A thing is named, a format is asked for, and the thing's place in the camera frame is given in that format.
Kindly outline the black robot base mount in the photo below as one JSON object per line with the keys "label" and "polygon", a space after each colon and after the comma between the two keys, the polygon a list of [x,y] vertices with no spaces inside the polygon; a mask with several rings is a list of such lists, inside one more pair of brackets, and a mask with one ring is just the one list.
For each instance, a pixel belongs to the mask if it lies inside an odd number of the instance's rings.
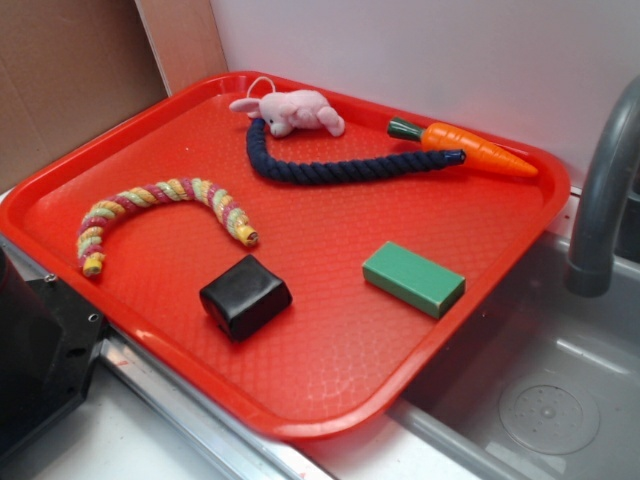
{"label": "black robot base mount", "polygon": [[1,254],[1,462],[86,399],[107,322],[56,277],[25,280]]}

